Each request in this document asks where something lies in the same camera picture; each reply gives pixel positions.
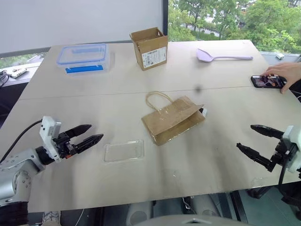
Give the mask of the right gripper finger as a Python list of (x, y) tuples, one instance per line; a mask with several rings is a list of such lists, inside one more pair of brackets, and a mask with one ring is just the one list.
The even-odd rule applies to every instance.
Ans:
[(274, 137), (277, 139), (281, 139), (284, 134), (284, 132), (282, 132), (280, 130), (277, 130), (277, 129), (274, 129), (274, 128), (271, 128), (268, 126), (264, 126), (264, 125), (251, 125), (250, 127), (254, 131), (256, 131), (264, 136), (267, 136), (267, 137)]
[(273, 162), (271, 160), (261, 156), (260, 153), (257, 152), (256, 150), (254, 150), (248, 146), (242, 145), (241, 143), (237, 143), (236, 147), (248, 158), (250, 158), (254, 162), (257, 162), (260, 165), (264, 166), (269, 172), (273, 171), (273, 169), (275, 167)]

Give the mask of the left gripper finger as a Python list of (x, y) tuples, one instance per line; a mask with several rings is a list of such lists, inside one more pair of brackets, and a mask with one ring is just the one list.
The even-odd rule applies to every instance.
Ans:
[(98, 134), (84, 139), (82, 142), (75, 145), (75, 152), (79, 154), (91, 148), (92, 146), (96, 145), (103, 138), (103, 136), (104, 134)]
[(68, 131), (66, 131), (66, 135), (68, 136), (69, 139), (78, 137), (79, 135), (85, 133), (91, 127), (92, 127), (91, 124), (78, 125), (72, 129), (69, 129)]

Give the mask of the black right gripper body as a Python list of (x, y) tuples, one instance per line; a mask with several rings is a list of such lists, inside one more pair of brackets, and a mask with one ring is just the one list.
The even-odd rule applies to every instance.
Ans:
[(271, 157), (274, 164), (284, 166), (293, 159), (296, 154), (296, 144), (281, 139), (275, 148), (275, 153)]

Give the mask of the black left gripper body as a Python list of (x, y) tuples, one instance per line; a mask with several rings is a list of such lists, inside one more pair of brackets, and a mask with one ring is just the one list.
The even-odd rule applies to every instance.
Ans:
[(71, 144), (70, 140), (71, 138), (66, 132), (62, 132), (56, 138), (53, 138), (53, 142), (61, 159), (68, 159), (76, 154), (75, 145)]

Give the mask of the person's bare hand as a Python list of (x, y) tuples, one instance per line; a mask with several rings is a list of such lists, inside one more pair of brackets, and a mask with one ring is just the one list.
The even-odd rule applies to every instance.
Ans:
[(284, 94), (294, 83), (301, 79), (301, 63), (300, 62), (285, 62), (270, 66), (262, 76), (280, 76), (286, 79), (286, 84), (280, 90), (281, 94)]

